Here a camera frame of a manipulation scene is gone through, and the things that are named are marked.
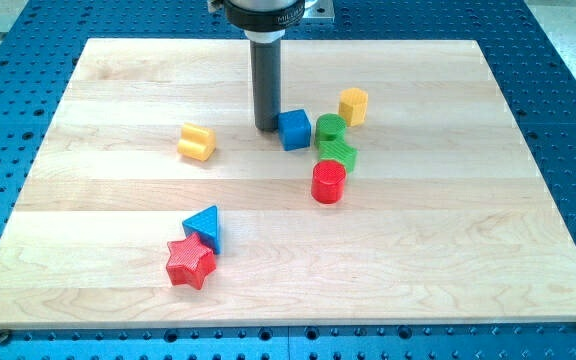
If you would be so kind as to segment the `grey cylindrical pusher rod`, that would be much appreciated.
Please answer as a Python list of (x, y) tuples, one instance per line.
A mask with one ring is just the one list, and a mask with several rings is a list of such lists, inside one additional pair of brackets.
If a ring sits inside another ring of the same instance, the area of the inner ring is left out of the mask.
[(250, 42), (254, 123), (258, 130), (278, 129), (281, 111), (281, 41)]

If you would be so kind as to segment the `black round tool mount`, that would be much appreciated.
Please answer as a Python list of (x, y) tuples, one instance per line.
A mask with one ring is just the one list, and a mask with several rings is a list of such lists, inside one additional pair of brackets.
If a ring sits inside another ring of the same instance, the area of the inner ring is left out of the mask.
[(305, 12), (304, 0), (224, 0), (227, 20), (244, 30), (254, 42), (272, 43), (298, 24)]

